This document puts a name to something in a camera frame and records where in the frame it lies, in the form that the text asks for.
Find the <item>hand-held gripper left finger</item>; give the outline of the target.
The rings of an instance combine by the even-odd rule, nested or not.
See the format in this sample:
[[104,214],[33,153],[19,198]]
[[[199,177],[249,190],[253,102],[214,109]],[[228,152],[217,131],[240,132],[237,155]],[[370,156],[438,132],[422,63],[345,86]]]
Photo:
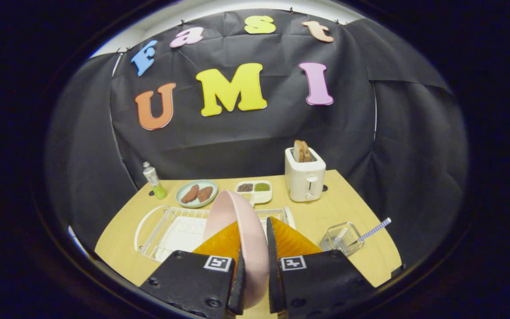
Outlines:
[[243,314],[247,274],[237,222],[194,252],[176,250],[140,285],[177,309],[208,319]]

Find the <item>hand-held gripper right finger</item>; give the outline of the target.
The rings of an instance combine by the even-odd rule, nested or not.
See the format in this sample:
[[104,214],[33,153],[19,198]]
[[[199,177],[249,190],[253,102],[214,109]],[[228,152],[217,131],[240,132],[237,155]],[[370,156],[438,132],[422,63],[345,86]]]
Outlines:
[[338,317],[375,288],[340,250],[321,251],[286,223],[267,218],[269,309],[278,317]]

